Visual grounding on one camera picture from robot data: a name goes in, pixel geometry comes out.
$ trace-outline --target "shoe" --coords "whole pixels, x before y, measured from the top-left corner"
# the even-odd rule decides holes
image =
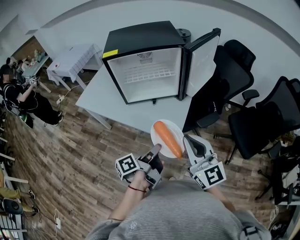
[[[32,208],[34,213],[39,213],[39,209],[35,205],[32,205]]]
[[[61,118],[60,118],[60,120],[58,121],[58,123],[55,124],[55,126],[57,126],[60,122],[62,122],[63,119],[64,119],[64,116],[62,115]]]
[[[28,193],[31,195],[32,199],[36,199],[36,196],[31,189],[29,189]]]

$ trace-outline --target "mini fridge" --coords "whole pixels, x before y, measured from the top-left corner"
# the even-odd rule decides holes
[[[111,31],[103,63],[126,104],[193,96],[213,76],[221,29],[185,44],[170,21]]]

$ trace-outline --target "carrot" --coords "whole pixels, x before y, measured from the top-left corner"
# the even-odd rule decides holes
[[[164,141],[171,152],[178,158],[182,157],[181,148],[166,125],[161,121],[157,121],[154,123],[153,127],[158,136]]]

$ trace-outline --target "open fridge door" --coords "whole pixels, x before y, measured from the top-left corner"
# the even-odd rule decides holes
[[[184,45],[179,100],[183,100],[185,95],[194,96],[213,76],[216,69],[214,56],[220,35],[221,29],[215,28]]]

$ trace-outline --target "wooden floor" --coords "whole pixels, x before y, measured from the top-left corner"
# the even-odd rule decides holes
[[[81,77],[85,82],[93,75],[87,72]],[[56,106],[58,94],[66,94],[67,90],[52,85],[50,81],[43,82],[52,93],[43,89],[38,91]],[[42,215],[42,223],[38,216],[26,220],[28,239],[51,239],[44,233],[33,232],[32,228],[55,234],[55,209],[60,211],[62,226],[57,231],[57,239],[84,239],[99,220],[108,217],[126,190],[114,169],[115,159],[131,152],[137,157],[152,146],[150,135],[134,128],[111,120],[112,129],[103,128],[86,111],[75,106],[81,93],[81,87],[75,88],[62,102],[65,118],[57,127],[44,127],[44,123],[36,118],[32,130],[16,116],[7,113],[4,137],[16,158],[12,175],[29,180],[30,188],[37,196],[35,204],[49,218]],[[228,158],[233,142],[222,138],[214,140],[213,133],[230,133],[227,117],[228,112],[224,111],[216,124],[199,130],[223,162]],[[186,159],[163,159],[165,175],[177,179],[184,177],[188,167]],[[221,188],[236,208],[251,210],[267,226],[274,205],[269,202],[268,196],[260,202],[254,201],[268,183],[257,174],[259,169],[271,171],[270,160],[266,156],[256,155],[247,161],[237,152],[232,163],[225,166],[227,180]]]

